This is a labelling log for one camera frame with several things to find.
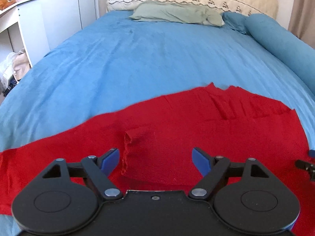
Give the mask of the blue bed sheet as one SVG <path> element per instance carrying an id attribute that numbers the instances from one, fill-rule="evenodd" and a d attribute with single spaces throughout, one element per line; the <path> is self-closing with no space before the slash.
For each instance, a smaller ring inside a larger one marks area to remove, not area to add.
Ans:
<path id="1" fill-rule="evenodd" d="M 252 36 L 228 26 L 138 22 L 130 16 L 105 14 L 27 73 L 1 104 L 1 150 L 210 83 L 238 86 L 295 109 L 314 147 L 314 93 Z"/>

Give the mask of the green pillow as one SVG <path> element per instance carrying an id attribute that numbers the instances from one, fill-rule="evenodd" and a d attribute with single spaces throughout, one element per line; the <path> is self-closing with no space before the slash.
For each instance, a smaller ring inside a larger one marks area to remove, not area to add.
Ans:
<path id="1" fill-rule="evenodd" d="M 150 0 L 138 5 L 130 18 L 136 21 L 177 22 L 214 27 L 225 25 L 221 13 L 206 5 L 163 3 Z"/>

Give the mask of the white shelf unit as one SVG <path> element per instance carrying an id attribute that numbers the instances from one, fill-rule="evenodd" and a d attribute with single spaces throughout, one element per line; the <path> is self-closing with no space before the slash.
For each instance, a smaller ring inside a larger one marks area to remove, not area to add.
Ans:
<path id="1" fill-rule="evenodd" d="M 1 11 L 1 61 L 21 49 L 31 67 L 50 50 L 40 0 L 22 0 Z"/>

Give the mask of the blue rolled blanket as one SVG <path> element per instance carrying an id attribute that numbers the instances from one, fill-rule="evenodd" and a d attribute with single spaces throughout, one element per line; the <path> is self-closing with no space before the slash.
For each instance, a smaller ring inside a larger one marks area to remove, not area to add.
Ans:
<path id="1" fill-rule="evenodd" d="M 256 42 L 291 69 L 314 93 L 314 49 L 265 14 L 222 14 L 225 25 Z"/>

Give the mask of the white wardrobe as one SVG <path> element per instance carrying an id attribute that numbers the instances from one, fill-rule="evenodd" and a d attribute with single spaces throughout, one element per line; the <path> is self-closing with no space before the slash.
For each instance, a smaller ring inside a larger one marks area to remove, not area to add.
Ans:
<path id="1" fill-rule="evenodd" d="M 107 12 L 107 0 L 40 0 L 45 32 L 52 50 Z"/>

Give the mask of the red cloth garment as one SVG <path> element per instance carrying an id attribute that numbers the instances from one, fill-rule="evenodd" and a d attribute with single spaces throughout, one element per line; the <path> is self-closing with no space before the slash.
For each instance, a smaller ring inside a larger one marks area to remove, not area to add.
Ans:
<path id="1" fill-rule="evenodd" d="M 50 162 L 78 162 L 120 151 L 112 182 L 126 190 L 189 191 L 201 178 L 192 149 L 234 162 L 258 159 L 298 197 L 296 235 L 314 235 L 314 183 L 295 167 L 309 144 L 301 117 L 282 102 L 231 86 L 214 85 L 95 116 L 60 134 L 1 153 L 1 235 L 16 235 L 14 197 Z"/>

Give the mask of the beige curtain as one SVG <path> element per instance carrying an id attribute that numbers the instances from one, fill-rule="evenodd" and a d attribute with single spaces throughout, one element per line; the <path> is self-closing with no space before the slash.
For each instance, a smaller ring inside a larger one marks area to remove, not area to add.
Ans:
<path id="1" fill-rule="evenodd" d="M 314 0 L 294 0 L 288 30 L 314 49 Z"/>

